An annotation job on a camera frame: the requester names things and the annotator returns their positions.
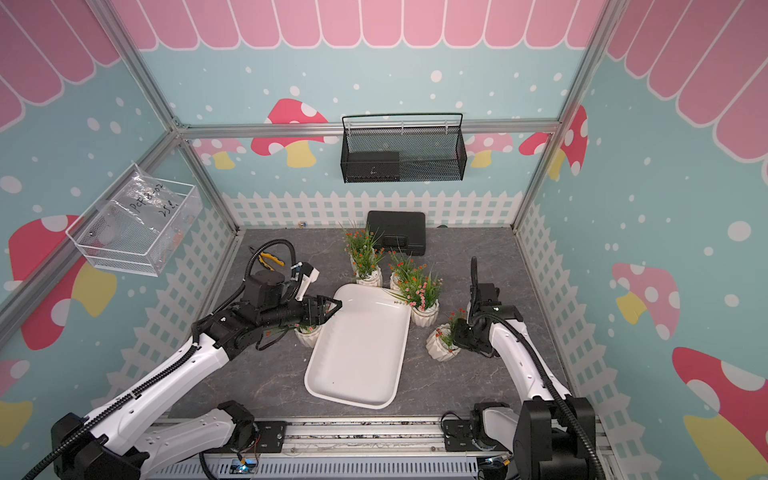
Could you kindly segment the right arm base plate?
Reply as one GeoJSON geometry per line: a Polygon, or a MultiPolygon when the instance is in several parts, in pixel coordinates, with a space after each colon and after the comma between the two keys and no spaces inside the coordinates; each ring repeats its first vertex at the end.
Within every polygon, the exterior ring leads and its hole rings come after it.
{"type": "Polygon", "coordinates": [[[497,445],[483,442],[475,437],[473,423],[470,420],[449,414],[440,420],[440,428],[443,434],[444,448],[447,452],[491,452],[499,450],[497,445]]]}

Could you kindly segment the white plastic storage tray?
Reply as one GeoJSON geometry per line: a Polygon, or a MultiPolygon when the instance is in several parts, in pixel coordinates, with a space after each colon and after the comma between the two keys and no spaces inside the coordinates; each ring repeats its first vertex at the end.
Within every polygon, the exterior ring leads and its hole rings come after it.
{"type": "Polygon", "coordinates": [[[389,289],[346,284],[342,303],[321,328],[304,376],[314,397],[380,410],[394,400],[409,333],[411,308],[389,289]]]}

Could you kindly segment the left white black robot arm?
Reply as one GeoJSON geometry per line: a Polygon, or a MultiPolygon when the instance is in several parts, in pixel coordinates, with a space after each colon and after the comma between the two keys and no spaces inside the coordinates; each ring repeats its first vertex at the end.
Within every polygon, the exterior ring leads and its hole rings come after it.
{"type": "Polygon", "coordinates": [[[149,427],[182,396],[249,347],[269,348],[266,334],[320,327],[342,301],[308,294],[318,271],[296,257],[293,244],[271,240],[254,250],[238,289],[191,325],[188,340],[121,396],[85,416],[69,413],[51,428],[52,451],[26,473],[35,479],[53,469],[60,479],[145,479],[191,456],[228,449],[242,455],[256,447],[260,429],[236,401],[207,414],[149,433],[149,427]]]}

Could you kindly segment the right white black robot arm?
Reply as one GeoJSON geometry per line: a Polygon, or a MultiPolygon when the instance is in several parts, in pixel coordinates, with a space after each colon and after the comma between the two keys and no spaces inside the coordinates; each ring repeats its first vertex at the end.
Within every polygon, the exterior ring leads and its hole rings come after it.
{"type": "Polygon", "coordinates": [[[546,365],[517,307],[499,300],[500,290],[478,280],[477,259],[470,263],[470,301],[453,321],[455,346],[500,358],[521,399],[519,411],[500,402],[480,403],[472,412],[472,440],[509,453],[485,462],[495,476],[516,479],[605,479],[598,455],[596,414],[588,399],[574,396],[546,365]]]}

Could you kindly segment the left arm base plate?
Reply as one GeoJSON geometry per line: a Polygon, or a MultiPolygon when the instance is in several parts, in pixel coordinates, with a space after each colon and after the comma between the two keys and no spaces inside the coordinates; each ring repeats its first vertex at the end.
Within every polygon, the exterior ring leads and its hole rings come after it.
{"type": "Polygon", "coordinates": [[[285,421],[252,421],[243,430],[241,454],[276,454],[281,453],[286,439],[288,423],[285,421]]]}

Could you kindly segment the pink flower pot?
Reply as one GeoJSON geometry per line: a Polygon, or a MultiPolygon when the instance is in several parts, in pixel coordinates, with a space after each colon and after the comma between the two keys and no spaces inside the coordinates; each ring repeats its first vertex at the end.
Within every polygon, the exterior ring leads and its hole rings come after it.
{"type": "Polygon", "coordinates": [[[295,335],[299,343],[307,348],[314,349],[322,332],[323,326],[302,326],[297,325],[294,328],[295,335]]]}
{"type": "Polygon", "coordinates": [[[438,317],[442,290],[441,278],[416,271],[400,277],[398,289],[391,295],[410,308],[410,318],[416,326],[429,327],[438,317]]]}

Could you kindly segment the orange flower pot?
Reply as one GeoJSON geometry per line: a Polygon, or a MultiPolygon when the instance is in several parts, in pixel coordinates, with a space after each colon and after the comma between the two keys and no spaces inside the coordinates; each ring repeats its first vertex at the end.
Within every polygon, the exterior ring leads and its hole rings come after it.
{"type": "Polygon", "coordinates": [[[400,293],[402,285],[419,278],[420,271],[413,258],[403,252],[390,253],[390,289],[400,293]]]}

